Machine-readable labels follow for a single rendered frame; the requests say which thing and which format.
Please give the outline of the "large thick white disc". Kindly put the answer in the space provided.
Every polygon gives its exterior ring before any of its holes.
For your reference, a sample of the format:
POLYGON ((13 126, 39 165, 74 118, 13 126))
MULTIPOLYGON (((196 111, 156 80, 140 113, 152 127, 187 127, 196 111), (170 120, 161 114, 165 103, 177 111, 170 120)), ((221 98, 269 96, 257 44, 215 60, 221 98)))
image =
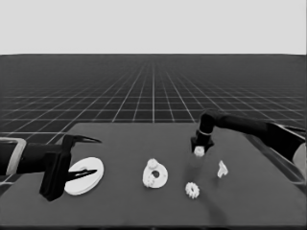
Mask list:
POLYGON ((69 195, 79 196, 89 192, 100 182, 105 172, 103 161, 97 157, 86 157, 79 160, 70 167, 69 172, 76 172, 84 169, 96 170, 96 172, 89 176, 67 181, 64 191, 69 195))

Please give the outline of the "small white T-shaped piece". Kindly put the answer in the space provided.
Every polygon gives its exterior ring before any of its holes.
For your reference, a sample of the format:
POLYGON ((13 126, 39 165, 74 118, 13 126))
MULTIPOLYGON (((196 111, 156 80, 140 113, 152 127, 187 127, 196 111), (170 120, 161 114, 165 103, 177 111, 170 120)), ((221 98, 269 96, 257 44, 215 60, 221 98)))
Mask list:
POLYGON ((220 161, 217 176, 219 178, 222 178, 224 175, 227 175, 227 174, 228 174, 228 169, 227 169, 226 165, 224 164, 223 161, 220 161))

